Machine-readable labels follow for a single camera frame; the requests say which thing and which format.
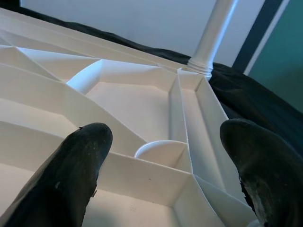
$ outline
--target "angled white panel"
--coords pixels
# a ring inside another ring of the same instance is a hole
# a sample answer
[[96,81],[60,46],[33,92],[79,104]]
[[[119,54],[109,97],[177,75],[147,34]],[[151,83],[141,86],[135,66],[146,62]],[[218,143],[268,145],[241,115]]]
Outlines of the angled white panel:
[[57,78],[31,61],[15,47],[0,46],[0,63],[34,72],[50,79]]
[[0,30],[0,37],[3,39],[3,41],[10,43],[11,45],[17,46],[17,47],[83,56],[80,53],[77,53],[77,52],[74,52],[74,51],[53,45],[53,44],[48,44],[48,43],[41,42],[41,41],[38,41],[35,39],[30,39],[30,38],[27,38],[27,37],[24,37],[21,35],[17,35],[14,33],[10,33],[10,32],[4,31],[4,30]]
[[70,79],[85,67],[99,60],[96,58],[64,53],[54,53],[26,48],[18,49],[28,58],[34,60],[43,68],[47,69],[62,80]]

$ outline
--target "white pole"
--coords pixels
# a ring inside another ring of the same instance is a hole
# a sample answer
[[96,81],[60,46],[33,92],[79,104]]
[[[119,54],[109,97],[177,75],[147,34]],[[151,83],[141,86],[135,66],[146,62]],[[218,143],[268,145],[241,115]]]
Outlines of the white pole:
[[188,70],[198,72],[207,78],[211,77],[214,56],[217,53],[237,3],[238,0],[216,1],[196,52],[188,61]]

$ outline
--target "black fabric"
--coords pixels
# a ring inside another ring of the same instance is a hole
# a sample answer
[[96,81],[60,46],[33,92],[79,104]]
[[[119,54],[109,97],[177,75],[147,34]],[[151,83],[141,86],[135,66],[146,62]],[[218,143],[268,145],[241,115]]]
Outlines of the black fabric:
[[239,117],[282,136],[303,156],[303,114],[244,74],[216,64],[210,84],[230,118]]
[[[170,50],[151,48],[124,39],[113,33],[73,22],[64,22],[34,11],[7,5],[0,1],[0,7],[10,9],[37,19],[77,30],[89,35],[122,44],[181,64],[187,64],[189,56]],[[214,63],[210,80],[215,94],[229,118],[246,118],[269,129],[289,142],[300,154],[303,154],[303,114],[288,103],[267,90],[265,87],[234,70]]]

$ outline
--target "white floor compartment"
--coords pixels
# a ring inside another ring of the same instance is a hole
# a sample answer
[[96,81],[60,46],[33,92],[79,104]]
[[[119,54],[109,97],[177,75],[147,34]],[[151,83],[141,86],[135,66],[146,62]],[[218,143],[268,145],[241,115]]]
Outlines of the white floor compartment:
[[146,141],[169,138],[169,94],[157,87],[100,82],[87,97]]
[[187,142],[180,84],[161,67],[100,60],[67,82],[145,141]]
[[83,227],[180,227],[171,207],[97,190]]

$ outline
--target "white 3d printed model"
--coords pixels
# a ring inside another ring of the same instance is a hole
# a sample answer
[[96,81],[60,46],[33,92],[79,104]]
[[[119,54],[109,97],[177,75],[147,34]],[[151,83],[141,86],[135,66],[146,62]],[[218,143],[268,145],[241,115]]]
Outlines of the white 3d printed model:
[[69,133],[103,122],[114,139],[84,227],[256,219],[219,138],[227,117],[203,75],[4,9],[0,21],[0,214]]

